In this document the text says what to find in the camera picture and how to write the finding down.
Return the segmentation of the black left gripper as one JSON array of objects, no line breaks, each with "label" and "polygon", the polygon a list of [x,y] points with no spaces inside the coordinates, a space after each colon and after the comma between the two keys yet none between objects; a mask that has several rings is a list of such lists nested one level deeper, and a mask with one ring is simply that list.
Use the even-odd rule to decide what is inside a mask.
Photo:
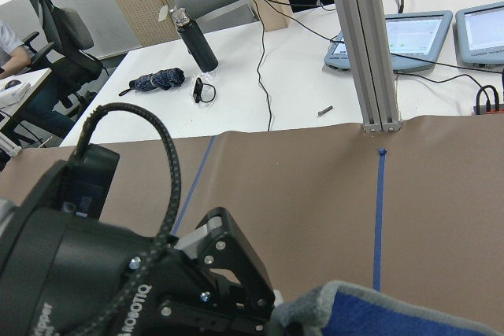
[{"label": "black left gripper", "polygon": [[[119,155],[89,146],[57,161],[21,205],[1,202],[1,332],[65,335],[101,315],[150,239],[99,219]],[[231,214],[169,236],[148,275],[96,335],[263,335],[275,301]]]}]

